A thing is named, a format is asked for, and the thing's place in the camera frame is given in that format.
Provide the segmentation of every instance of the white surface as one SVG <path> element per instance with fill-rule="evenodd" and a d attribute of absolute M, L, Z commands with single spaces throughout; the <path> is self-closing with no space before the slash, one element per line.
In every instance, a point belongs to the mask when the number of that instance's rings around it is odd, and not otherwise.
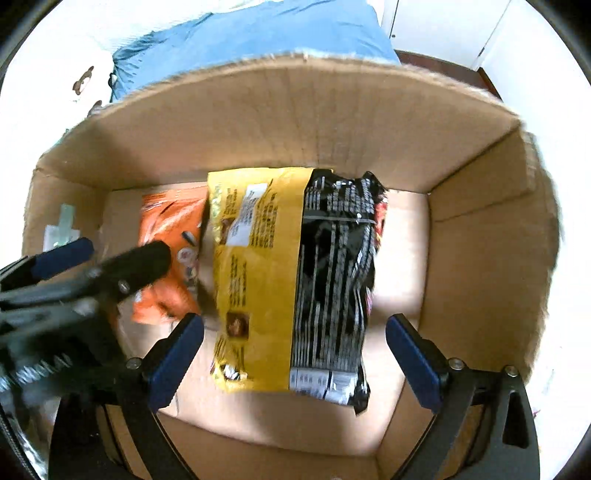
<path fill-rule="evenodd" d="M 392 48 L 471 68 L 509 0 L 398 0 Z M 387 0 L 382 29 L 389 34 L 397 0 Z"/>
<path fill-rule="evenodd" d="M 568 48 L 525 0 L 512 0 L 483 68 L 537 136 L 561 209 L 562 239 L 548 319 L 528 395 L 541 480 L 554 478 L 591 422 L 589 182 L 591 86 Z"/>

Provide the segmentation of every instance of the blue fabric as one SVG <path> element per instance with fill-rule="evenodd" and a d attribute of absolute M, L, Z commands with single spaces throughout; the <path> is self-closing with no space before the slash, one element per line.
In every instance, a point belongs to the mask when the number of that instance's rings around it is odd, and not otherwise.
<path fill-rule="evenodd" d="M 112 100 L 191 70 L 269 54 L 301 53 L 400 63 L 365 0 L 266 2 L 152 32 L 113 54 Z"/>

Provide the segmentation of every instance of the nutrition label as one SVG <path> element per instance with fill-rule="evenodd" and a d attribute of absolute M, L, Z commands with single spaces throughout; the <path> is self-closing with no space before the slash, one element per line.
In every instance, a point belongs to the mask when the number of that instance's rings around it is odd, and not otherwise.
<path fill-rule="evenodd" d="M 254 224 L 252 225 L 252 247 L 273 248 L 278 210 L 275 197 L 275 193 L 270 195 L 268 199 L 263 197 L 256 206 Z"/>
<path fill-rule="evenodd" d="M 246 262 L 240 262 L 236 255 L 230 261 L 230 292 L 231 307 L 246 306 Z"/>

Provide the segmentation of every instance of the yellow snack bag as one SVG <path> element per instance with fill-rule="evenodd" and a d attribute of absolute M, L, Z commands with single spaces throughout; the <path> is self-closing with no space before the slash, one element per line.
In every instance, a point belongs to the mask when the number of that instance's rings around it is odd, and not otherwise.
<path fill-rule="evenodd" d="M 226 391 L 289 390 L 301 215 L 312 171 L 242 168 L 207 177 L 223 325 L 211 373 Z"/>
<path fill-rule="evenodd" d="M 244 168 L 207 182 L 223 323 L 216 384 L 291 390 L 363 412 L 382 184 L 371 172 L 346 179 L 320 168 Z"/>

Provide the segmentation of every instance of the white wall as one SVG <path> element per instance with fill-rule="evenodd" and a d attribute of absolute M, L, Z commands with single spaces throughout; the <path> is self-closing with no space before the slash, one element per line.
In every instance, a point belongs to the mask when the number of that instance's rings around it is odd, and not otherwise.
<path fill-rule="evenodd" d="M 537 136 L 563 236 L 547 327 L 528 385 L 539 412 L 541 479 L 551 479 L 591 422 L 591 86 L 568 48 L 525 0 L 512 0 L 482 67 Z"/>

